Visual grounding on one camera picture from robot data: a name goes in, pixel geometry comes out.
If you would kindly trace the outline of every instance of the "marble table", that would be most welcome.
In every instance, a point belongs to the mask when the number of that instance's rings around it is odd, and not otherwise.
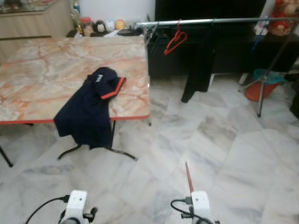
[[[146,119],[150,107],[142,37],[61,38],[30,40],[0,67],[0,124],[53,122],[87,75],[104,66],[127,78],[109,103],[111,120]]]

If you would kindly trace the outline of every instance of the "wooden cabinet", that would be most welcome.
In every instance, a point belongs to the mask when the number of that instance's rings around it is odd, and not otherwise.
[[[28,39],[65,37],[74,29],[69,0],[52,0],[43,7],[24,7],[20,12],[0,14],[0,63]]]

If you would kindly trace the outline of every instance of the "black cable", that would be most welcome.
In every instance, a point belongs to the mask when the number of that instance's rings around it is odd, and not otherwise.
[[[47,202],[45,202],[44,204],[42,204],[41,206],[39,206],[31,215],[30,217],[27,219],[27,221],[25,222],[25,224],[28,224],[28,222],[30,221],[30,219],[33,217],[33,215],[35,213],[37,213],[37,211],[39,211],[43,206],[45,206],[46,204],[50,203],[50,202],[53,202],[53,201],[56,201],[56,200],[62,200],[63,202],[68,202],[69,201],[69,198],[70,198],[70,195],[66,195],[64,197],[57,197],[57,198],[53,198],[51,200],[48,200]]]
[[[187,212],[187,211],[178,209],[177,207],[175,207],[175,206],[173,205],[174,202],[185,202],[184,199],[175,199],[175,200],[172,200],[171,203],[170,203],[170,206],[171,206],[174,210],[177,210],[177,211],[179,211],[179,212],[181,212],[181,213],[183,213],[183,214],[190,215],[191,217],[196,217],[196,218],[198,218],[199,221],[201,221],[201,222],[206,222],[207,224],[213,224],[213,223],[212,223],[209,219],[207,219],[207,218],[203,218],[203,217],[200,217],[200,216],[198,216],[198,215],[192,214],[192,213],[190,213],[190,212]]]

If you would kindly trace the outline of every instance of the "tripod stand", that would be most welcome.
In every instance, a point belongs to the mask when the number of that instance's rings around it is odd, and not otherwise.
[[[264,97],[264,91],[265,91],[265,83],[267,81],[267,76],[269,75],[269,73],[271,72],[271,70],[273,69],[273,67],[275,66],[277,60],[279,59],[279,57],[281,56],[282,52],[284,51],[285,47],[287,46],[288,42],[290,41],[292,34],[294,33],[294,31],[296,30],[298,25],[298,22],[296,22],[291,31],[290,34],[288,35],[288,37],[286,38],[286,40],[284,41],[284,43],[282,44],[281,48],[279,49],[279,51],[277,52],[277,54],[275,55],[273,61],[271,62],[270,66],[268,67],[267,71],[260,76],[260,78],[246,86],[244,86],[243,88],[239,89],[238,91],[241,92],[245,89],[247,89],[248,87],[254,85],[255,83],[261,82],[261,90],[260,90],[260,97],[259,97],[259,101],[258,101],[258,111],[257,111],[257,116],[260,118],[261,114],[262,114],[262,107],[263,107],[263,97]]]

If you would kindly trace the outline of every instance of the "red hanger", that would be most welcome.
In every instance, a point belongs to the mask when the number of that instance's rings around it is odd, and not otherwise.
[[[174,37],[172,38],[172,40],[168,43],[165,51],[164,51],[164,55],[168,55],[170,52],[172,52],[178,45],[180,45],[182,42],[184,42],[185,40],[187,40],[188,35],[186,32],[181,32],[179,30],[179,22],[181,20],[178,21],[178,30],[176,32],[176,34],[174,35]],[[178,42],[176,45],[174,45],[171,49],[168,49],[170,47],[170,45],[172,44],[172,42],[176,43],[177,41],[179,41],[181,39],[180,42]]]

